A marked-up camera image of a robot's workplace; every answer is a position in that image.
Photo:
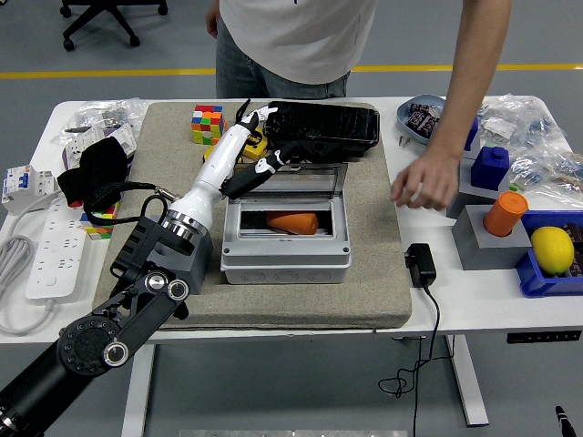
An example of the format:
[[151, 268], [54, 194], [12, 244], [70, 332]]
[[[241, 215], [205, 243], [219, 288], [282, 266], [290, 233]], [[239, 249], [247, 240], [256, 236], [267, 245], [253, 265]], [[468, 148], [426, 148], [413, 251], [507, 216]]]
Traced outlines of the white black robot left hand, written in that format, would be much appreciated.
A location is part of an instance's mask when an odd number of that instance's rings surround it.
[[289, 111], [283, 103], [272, 102], [250, 112], [230, 127], [203, 164], [191, 190], [171, 204], [165, 221], [210, 229], [212, 210], [219, 200], [224, 196], [238, 198], [271, 178], [291, 159], [294, 146], [284, 146], [237, 174], [233, 169], [255, 128], [270, 114]]

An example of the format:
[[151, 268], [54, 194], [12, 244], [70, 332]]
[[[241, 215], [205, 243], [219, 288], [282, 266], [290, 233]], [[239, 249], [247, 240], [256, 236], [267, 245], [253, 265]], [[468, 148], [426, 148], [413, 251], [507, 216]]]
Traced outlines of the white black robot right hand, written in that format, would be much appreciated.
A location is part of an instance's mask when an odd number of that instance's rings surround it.
[[559, 424], [560, 432], [562, 437], [576, 437], [576, 431], [573, 425], [570, 423], [569, 418], [561, 406], [555, 408], [557, 421]]

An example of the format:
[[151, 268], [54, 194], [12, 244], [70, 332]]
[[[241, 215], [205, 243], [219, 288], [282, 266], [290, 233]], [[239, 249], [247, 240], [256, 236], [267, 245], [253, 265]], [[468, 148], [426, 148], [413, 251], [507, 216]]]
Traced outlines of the person's left hand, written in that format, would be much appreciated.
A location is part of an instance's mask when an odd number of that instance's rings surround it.
[[427, 149], [404, 168], [391, 188], [391, 201], [397, 206], [442, 210], [458, 190], [461, 156]]

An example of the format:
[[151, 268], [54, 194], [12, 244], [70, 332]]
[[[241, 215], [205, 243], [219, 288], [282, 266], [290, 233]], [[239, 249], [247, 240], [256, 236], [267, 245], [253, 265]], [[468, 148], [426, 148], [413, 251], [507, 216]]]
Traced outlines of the person's right hand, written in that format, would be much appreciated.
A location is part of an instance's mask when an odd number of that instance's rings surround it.
[[207, 33], [217, 39], [220, 24], [220, 1], [213, 0], [205, 16]]

